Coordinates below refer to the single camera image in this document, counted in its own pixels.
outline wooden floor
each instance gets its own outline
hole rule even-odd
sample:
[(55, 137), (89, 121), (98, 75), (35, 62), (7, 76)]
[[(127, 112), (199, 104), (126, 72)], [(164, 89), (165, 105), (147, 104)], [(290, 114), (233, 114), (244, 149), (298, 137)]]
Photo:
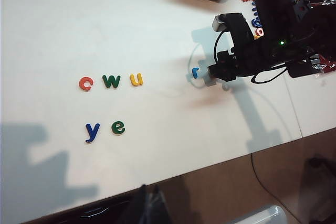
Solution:
[[(253, 154), (261, 183), (292, 213), (286, 211), (289, 223), (299, 223), (294, 216), (308, 223), (336, 212), (336, 178), (308, 164), (316, 156), (336, 162), (336, 129)], [(258, 182), (251, 155), (158, 184), (175, 224), (226, 223), (265, 205), (283, 206)]]

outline black cable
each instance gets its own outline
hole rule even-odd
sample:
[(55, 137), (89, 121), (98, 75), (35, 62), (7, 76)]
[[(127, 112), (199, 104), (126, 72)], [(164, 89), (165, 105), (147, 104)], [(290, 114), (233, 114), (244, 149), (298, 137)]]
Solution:
[(216, 62), (216, 63), (218, 63), (217, 56), (216, 56), (217, 44), (218, 44), (219, 39), (221, 38), (221, 36), (223, 35), (224, 32), (225, 32), (225, 31), (222, 31), (222, 32), (218, 35), (218, 37), (217, 37), (217, 39), (216, 39), (216, 42), (215, 42), (215, 47), (214, 47), (214, 59), (215, 59), (215, 62)]
[(261, 183), (258, 175), (257, 175), (257, 172), (256, 172), (256, 169), (254, 167), (254, 162), (253, 162), (253, 153), (250, 154), (250, 157), (251, 157), (251, 164), (252, 164), (252, 169), (253, 169), (253, 172), (254, 172), (254, 175), (256, 176), (256, 179), (258, 180), (259, 184), (261, 185), (261, 187), (270, 195), (272, 196), (274, 199), (276, 199), (280, 204), (282, 204), (282, 206), (300, 223), (302, 224), (302, 222), (298, 219), (298, 217), (296, 217), (288, 208), (287, 206), (277, 197), (275, 196), (273, 193), (271, 193), (264, 185), (263, 183)]
[(254, 83), (254, 84), (264, 84), (264, 83), (267, 83), (267, 82), (271, 82), (271, 81), (273, 81), (275, 78), (278, 78), (280, 75), (282, 75), (282, 74), (283, 74), (284, 72), (286, 72), (286, 71), (287, 71), (287, 68), (285, 68), (284, 71), (282, 71), (280, 74), (274, 76), (272, 79), (269, 79), (269, 80), (267, 80), (267, 81), (262, 81), (262, 82), (258, 82), (258, 81), (256, 81), (257, 75), (260, 74), (260, 73), (257, 73), (257, 74), (255, 74), (255, 75), (252, 77), (251, 82)]

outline magnetic letter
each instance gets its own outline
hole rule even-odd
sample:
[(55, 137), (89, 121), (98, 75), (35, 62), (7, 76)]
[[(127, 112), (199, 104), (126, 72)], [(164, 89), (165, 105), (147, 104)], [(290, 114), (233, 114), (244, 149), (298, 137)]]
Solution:
[(78, 85), (81, 89), (89, 91), (91, 89), (91, 86), (88, 87), (84, 86), (84, 83), (86, 82), (90, 83), (91, 86), (93, 85), (93, 80), (90, 77), (83, 77), (82, 79), (79, 80)]
[(125, 128), (123, 127), (124, 127), (124, 123), (120, 121), (113, 123), (111, 126), (113, 133), (116, 135), (120, 135), (125, 131)]
[(116, 89), (119, 85), (120, 76), (117, 76), (117, 79), (115, 79), (114, 76), (109, 76), (109, 79), (107, 79), (106, 76), (103, 76), (103, 81), (108, 89), (111, 87), (111, 84)]
[(97, 135), (97, 132), (98, 132), (98, 129), (99, 129), (99, 126), (100, 126), (100, 124), (96, 123), (94, 129), (92, 130), (92, 127), (89, 123), (87, 125), (85, 125), (86, 129), (88, 130), (89, 136), (90, 136), (90, 139), (85, 140), (86, 143), (89, 144), (95, 139), (95, 137)]
[(198, 71), (198, 69), (200, 69), (200, 68), (193, 68), (193, 69), (191, 70), (191, 72), (193, 73), (193, 77), (194, 77), (195, 79), (197, 79), (197, 77), (198, 77), (198, 75), (197, 75), (197, 71)]
[(137, 74), (138, 82), (135, 81), (134, 75), (130, 75), (131, 83), (133, 86), (143, 85), (142, 76), (140, 73)]

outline table surface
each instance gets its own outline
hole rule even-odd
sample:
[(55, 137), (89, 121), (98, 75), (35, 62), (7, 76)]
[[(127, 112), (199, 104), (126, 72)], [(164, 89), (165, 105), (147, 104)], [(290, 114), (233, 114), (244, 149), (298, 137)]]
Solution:
[[(240, 0), (2, 0), (2, 223), (335, 127), (334, 73), (264, 85), (207, 78), (214, 16), (251, 20), (251, 8)], [(225, 35), (218, 50), (231, 45)], [(133, 87), (138, 72), (144, 83)], [(120, 75), (118, 88), (107, 89), (102, 75)], [(84, 76), (94, 80), (88, 92), (78, 87)], [(317, 108), (319, 99), (328, 106)], [(121, 135), (111, 131), (116, 121)], [(87, 123), (100, 124), (91, 144)]]

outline red letter c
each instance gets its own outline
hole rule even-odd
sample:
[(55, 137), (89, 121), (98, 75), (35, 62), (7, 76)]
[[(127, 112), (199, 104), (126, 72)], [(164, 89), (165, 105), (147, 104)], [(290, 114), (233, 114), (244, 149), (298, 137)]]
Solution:
[(93, 80), (90, 77), (83, 77), (82, 79), (79, 80), (79, 87), (85, 91), (89, 91), (91, 89), (91, 86), (84, 86), (84, 83), (90, 83), (91, 85), (93, 85)]

